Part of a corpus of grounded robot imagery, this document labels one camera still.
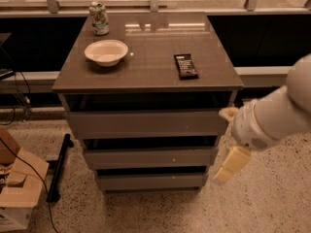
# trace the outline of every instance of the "cabinet top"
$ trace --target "cabinet top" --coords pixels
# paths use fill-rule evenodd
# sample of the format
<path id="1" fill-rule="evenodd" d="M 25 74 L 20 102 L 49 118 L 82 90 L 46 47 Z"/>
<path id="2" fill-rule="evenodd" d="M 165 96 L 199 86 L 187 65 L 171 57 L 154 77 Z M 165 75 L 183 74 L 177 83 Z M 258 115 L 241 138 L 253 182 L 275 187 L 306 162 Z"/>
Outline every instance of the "cabinet top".
<path id="1" fill-rule="evenodd" d="M 203 13 L 108 14 L 110 32 L 93 33 L 86 19 L 52 90 L 56 93 L 202 91 L 240 89 L 218 36 Z M 101 40 L 119 40 L 128 53 L 114 67 L 87 60 L 85 49 Z M 174 54 L 190 53 L 198 79 L 181 80 Z"/>

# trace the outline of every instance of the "white robot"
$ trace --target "white robot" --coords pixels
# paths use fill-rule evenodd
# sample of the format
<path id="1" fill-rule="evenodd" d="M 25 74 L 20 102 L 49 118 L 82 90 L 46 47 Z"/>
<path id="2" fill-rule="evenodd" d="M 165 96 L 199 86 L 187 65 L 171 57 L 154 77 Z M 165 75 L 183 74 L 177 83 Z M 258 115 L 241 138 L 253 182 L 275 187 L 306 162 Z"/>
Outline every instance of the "white robot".
<path id="1" fill-rule="evenodd" d="M 284 137 L 311 131 L 311 54 L 296 62 L 285 85 L 240 109 L 222 109 L 220 116 L 232 121 L 235 140 L 215 176 L 226 182 L 248 163 L 251 150 L 266 150 Z"/>

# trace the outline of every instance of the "silver can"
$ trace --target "silver can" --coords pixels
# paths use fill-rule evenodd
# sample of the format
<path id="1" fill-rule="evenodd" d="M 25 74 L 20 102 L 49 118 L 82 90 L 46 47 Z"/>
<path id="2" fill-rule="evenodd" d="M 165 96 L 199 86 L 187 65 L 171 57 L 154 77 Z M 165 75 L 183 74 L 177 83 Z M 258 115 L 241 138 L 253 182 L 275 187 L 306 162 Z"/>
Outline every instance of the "silver can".
<path id="1" fill-rule="evenodd" d="M 109 32 L 109 21 L 106 8 L 101 2 L 91 2 L 89 7 L 91 25 L 96 35 L 105 35 Z"/>

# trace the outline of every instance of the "white bowl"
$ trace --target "white bowl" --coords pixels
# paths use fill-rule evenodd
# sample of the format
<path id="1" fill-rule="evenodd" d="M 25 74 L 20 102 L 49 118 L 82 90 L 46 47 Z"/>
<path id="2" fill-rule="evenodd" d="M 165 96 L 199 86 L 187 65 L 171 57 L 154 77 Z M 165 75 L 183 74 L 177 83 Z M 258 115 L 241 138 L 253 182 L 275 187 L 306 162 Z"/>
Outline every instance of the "white bowl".
<path id="1" fill-rule="evenodd" d="M 88 45 L 86 58 L 95 61 L 100 66 L 114 66 L 126 56 L 128 47 L 117 40 L 103 40 Z"/>

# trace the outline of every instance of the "concrete floor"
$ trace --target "concrete floor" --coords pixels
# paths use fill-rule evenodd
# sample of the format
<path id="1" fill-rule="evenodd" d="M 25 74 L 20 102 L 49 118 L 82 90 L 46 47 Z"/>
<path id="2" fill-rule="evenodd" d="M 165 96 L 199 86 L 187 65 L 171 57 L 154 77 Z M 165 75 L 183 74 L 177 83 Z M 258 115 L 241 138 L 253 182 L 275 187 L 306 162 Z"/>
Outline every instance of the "concrete floor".
<path id="1" fill-rule="evenodd" d="M 58 155 L 70 129 L 62 110 L 34 111 L 27 122 L 7 126 L 27 150 L 43 158 Z M 59 232 L 311 232 L 311 134 L 289 137 L 273 149 L 254 152 L 250 164 L 229 183 L 208 180 L 200 192 L 103 195 L 86 166 L 76 140 L 68 150 L 52 205 Z M 220 153 L 232 140 L 223 136 Z M 34 208 L 27 230 L 53 232 L 46 192 Z"/>

